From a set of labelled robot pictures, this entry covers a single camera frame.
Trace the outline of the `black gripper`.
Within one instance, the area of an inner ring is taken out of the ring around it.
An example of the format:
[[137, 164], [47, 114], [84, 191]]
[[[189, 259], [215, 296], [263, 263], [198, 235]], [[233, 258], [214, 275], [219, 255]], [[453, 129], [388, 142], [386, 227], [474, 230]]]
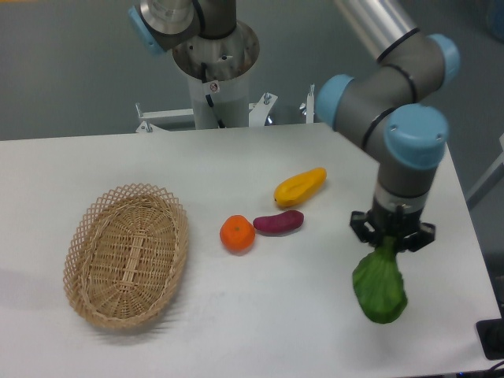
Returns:
[[407, 213], [401, 206], [386, 209], [374, 198], [368, 212], [352, 211], [350, 227], [361, 243], [382, 244], [385, 236], [396, 239], [398, 250], [416, 252], [435, 241], [436, 226], [421, 222], [423, 209]]

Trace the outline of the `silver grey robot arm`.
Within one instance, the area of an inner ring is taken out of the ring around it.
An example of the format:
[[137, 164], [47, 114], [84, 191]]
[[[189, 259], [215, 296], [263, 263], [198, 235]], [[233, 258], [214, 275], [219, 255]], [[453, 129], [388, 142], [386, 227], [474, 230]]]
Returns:
[[[339, 1], [379, 68], [357, 80], [338, 75], [314, 99], [316, 116], [378, 162], [372, 208], [350, 226], [371, 246], [387, 237], [398, 252], [432, 243], [421, 214], [443, 159], [448, 123], [422, 100], [458, 73], [460, 55], [443, 35], [424, 35], [396, 1]], [[233, 1], [141, 1], [129, 19], [152, 54], [171, 52], [191, 88], [199, 129], [251, 126], [247, 73], [259, 42]]]

